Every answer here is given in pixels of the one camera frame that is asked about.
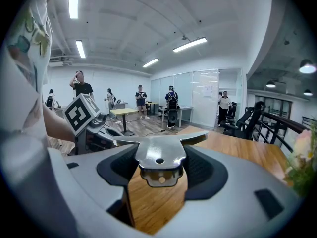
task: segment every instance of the black railing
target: black railing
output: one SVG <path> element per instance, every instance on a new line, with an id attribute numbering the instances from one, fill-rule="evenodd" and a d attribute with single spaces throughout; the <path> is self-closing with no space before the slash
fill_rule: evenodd
<path id="1" fill-rule="evenodd" d="M 306 128 L 310 128 L 313 122 L 317 122 L 316 120 L 308 117 L 302 117 L 302 125 L 305 126 Z"/>
<path id="2" fill-rule="evenodd" d="M 263 121 L 263 117 L 266 117 L 266 118 L 269 118 L 273 121 L 276 121 L 276 123 L 269 123 L 267 121 Z M 258 134 L 256 136 L 253 135 L 253 139 L 255 141 L 258 141 L 259 137 L 261 136 L 265 143 L 274 144 L 276 139 L 278 139 L 283 145 L 285 145 L 285 147 L 290 152 L 293 152 L 293 148 L 284 140 L 285 133 L 284 133 L 284 136 L 281 136 L 278 134 L 279 131 L 284 130 L 286 132 L 287 129 L 291 129 L 294 132 L 300 134 L 303 132 L 303 130 L 307 129 L 305 126 L 303 126 L 295 121 L 286 119 L 284 117 L 276 116 L 276 115 L 273 115 L 273 114 L 265 112 L 265 111 L 262 112 L 262 119 L 257 122 L 257 125 L 259 126 L 259 128 L 257 128 L 255 126 L 254 130 Z M 266 135 L 263 135 L 263 133 L 261 132 L 262 128 L 267 129 Z"/>

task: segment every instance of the backpack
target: backpack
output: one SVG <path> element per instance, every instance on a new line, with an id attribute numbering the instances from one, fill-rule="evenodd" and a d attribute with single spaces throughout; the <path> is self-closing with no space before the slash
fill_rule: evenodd
<path id="1" fill-rule="evenodd" d="M 46 100 L 46 106 L 52 109 L 52 104 L 53 104 L 53 97 L 48 96 L 48 99 Z"/>
<path id="2" fill-rule="evenodd" d="M 172 96 L 170 92 L 168 92 L 167 94 L 169 96 L 169 98 L 167 100 L 167 108 L 168 109 L 177 109 L 178 102 L 177 102 L 177 99 L 175 97 L 177 95 L 177 93 L 174 92 L 174 96 Z"/>
<path id="3" fill-rule="evenodd" d="M 117 100 L 117 98 L 114 95 L 112 95 L 112 100 L 111 100 L 112 108 L 114 107 L 114 103 L 116 100 Z"/>

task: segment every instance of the screw hole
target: screw hole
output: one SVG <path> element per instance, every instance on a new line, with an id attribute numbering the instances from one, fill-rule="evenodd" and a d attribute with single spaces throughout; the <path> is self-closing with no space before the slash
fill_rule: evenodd
<path id="1" fill-rule="evenodd" d="M 159 180 L 159 182 L 160 182 L 160 183 L 164 183 L 164 182 L 166 182 L 165 177 L 160 177 L 158 180 Z"/>
<path id="2" fill-rule="evenodd" d="M 158 163 L 158 164 L 162 164 L 163 162 L 164 162 L 164 159 L 162 159 L 162 158 L 159 158 L 156 160 L 156 163 Z"/>

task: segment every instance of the person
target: person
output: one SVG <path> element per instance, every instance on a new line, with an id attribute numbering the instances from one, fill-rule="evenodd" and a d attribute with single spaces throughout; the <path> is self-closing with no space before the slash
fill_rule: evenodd
<path id="1" fill-rule="evenodd" d="M 79 81 L 79 83 L 74 83 L 75 78 Z M 85 82 L 84 73 L 79 70 L 76 72 L 75 76 L 71 79 L 69 86 L 71 86 L 74 90 L 76 90 L 76 96 L 83 94 L 89 94 L 90 97 L 95 100 L 93 89 L 90 84 Z"/>
<path id="2" fill-rule="evenodd" d="M 60 104 L 55 100 L 55 94 L 53 89 L 49 91 L 48 96 L 46 97 L 45 105 L 52 111 L 56 112 L 56 108 L 60 108 Z"/>
<path id="3" fill-rule="evenodd" d="M 168 105 L 168 101 L 171 99 L 171 97 L 174 97 L 174 96 L 175 96 L 176 100 L 178 100 L 178 94 L 174 91 L 174 86 L 170 85 L 169 86 L 169 92 L 165 96 L 167 105 Z M 175 127 L 175 124 L 174 123 L 170 123 L 168 119 L 167 119 L 167 122 L 168 122 L 167 127 L 169 129 L 172 129 L 172 128 Z"/>
<path id="4" fill-rule="evenodd" d="M 140 120 L 142 120 L 142 110 L 147 112 L 147 108 L 145 107 L 145 99 L 148 97 L 146 92 L 142 91 L 142 85 L 139 85 L 139 91 L 135 94 L 135 99 L 137 100 L 137 106 L 140 112 Z M 144 119 L 150 119 L 147 115 L 144 116 Z"/>
<path id="5" fill-rule="evenodd" d="M 0 128 L 37 138 L 45 147 L 49 146 L 47 135 L 75 140 L 66 120 L 43 102 L 51 45 L 47 0 L 26 0 L 0 48 L 0 98 L 5 107 Z"/>
<path id="6" fill-rule="evenodd" d="M 108 88 L 107 91 L 108 91 L 108 94 L 107 94 L 107 97 L 105 98 L 105 101 L 108 101 L 109 117 L 110 117 L 110 119 L 115 119 L 115 115 L 113 113 L 111 113 L 111 111 L 110 111 L 113 109 L 114 102 L 115 102 L 115 96 L 113 95 L 110 88 Z"/>
<path id="7" fill-rule="evenodd" d="M 228 113 L 229 105 L 232 107 L 231 100 L 228 97 L 228 92 L 224 91 L 223 96 L 218 99 L 220 103 L 219 106 L 219 118 L 218 118 L 218 127 L 221 127 L 220 123 L 226 121 L 226 115 Z"/>

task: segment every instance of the black chair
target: black chair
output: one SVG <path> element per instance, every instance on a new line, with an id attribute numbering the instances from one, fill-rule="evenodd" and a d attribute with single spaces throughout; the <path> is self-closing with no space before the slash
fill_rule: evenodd
<path id="1" fill-rule="evenodd" d="M 160 106 L 160 108 L 158 109 L 158 111 L 160 113 L 162 113 L 161 115 L 158 116 L 158 118 L 163 116 L 163 110 L 164 110 L 164 115 L 167 115 L 167 109 L 163 109 L 163 106 Z"/>
<path id="2" fill-rule="evenodd" d="M 228 113 L 226 115 L 227 123 L 232 124 L 234 122 L 234 118 L 236 116 L 237 103 L 232 102 L 232 107 L 229 107 Z"/>
<path id="3" fill-rule="evenodd" d="M 250 117 L 250 115 L 252 114 L 254 108 L 253 107 L 248 107 L 247 111 L 243 114 L 243 116 L 237 121 L 236 124 L 234 124 L 234 120 L 233 119 L 229 119 L 227 118 L 226 121 L 222 121 L 221 122 L 221 127 L 224 128 L 224 131 L 230 130 L 231 132 L 233 132 L 234 130 L 241 130 L 241 128 L 245 129 L 245 121 Z"/>
<path id="4" fill-rule="evenodd" d="M 251 117 L 249 124 L 246 124 L 244 122 L 241 123 L 242 126 L 246 126 L 244 131 L 239 130 L 239 129 L 232 129 L 232 130 L 225 131 L 223 134 L 228 135 L 228 136 L 252 140 L 252 133 L 253 133 L 255 125 L 257 124 L 257 122 L 261 116 L 263 106 L 264 106 L 263 101 L 259 101 L 256 103 L 256 106 L 255 106 L 254 111 L 252 113 L 252 117 Z"/>

